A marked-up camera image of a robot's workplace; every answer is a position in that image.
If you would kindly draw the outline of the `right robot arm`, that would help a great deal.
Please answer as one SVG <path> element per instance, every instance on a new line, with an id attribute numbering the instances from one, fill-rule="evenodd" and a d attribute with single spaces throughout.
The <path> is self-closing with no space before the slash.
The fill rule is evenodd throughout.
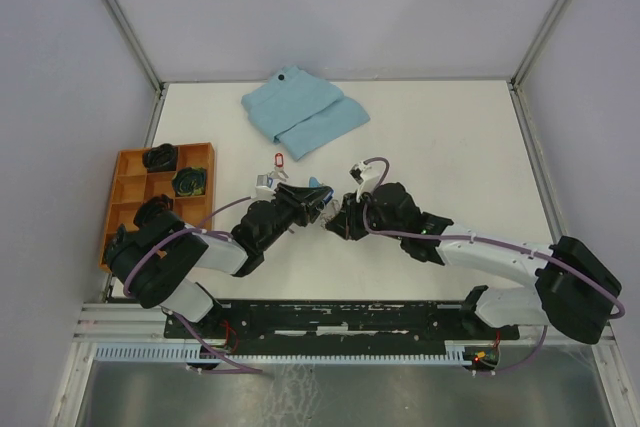
<path id="1" fill-rule="evenodd" d="M 421 210 L 400 183 L 345 195 L 326 228 L 345 240 L 369 234 L 395 238 L 419 262 L 469 268 L 513 282 L 507 289 L 476 286 L 466 297 L 459 326 L 472 338 L 505 326 L 551 326 L 594 345 L 621 310 L 620 282 L 582 241 L 563 236 L 546 246 L 482 236 Z"/>

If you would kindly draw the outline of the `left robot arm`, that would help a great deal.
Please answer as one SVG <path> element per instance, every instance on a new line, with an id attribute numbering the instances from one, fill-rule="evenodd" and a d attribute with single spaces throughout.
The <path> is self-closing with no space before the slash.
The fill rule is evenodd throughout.
<path id="1" fill-rule="evenodd" d="M 232 277 L 252 273 L 264 252 L 292 225 L 314 223 L 333 189 L 326 185 L 280 184 L 268 198 L 248 197 L 245 215 L 229 232 L 196 227 L 163 210 L 129 232 L 125 226 L 105 248 L 105 262 L 123 284 L 123 292 L 145 309 L 161 307 L 185 319 L 198 336 L 209 337 L 221 325 L 214 297 L 188 279 L 195 268 Z"/>

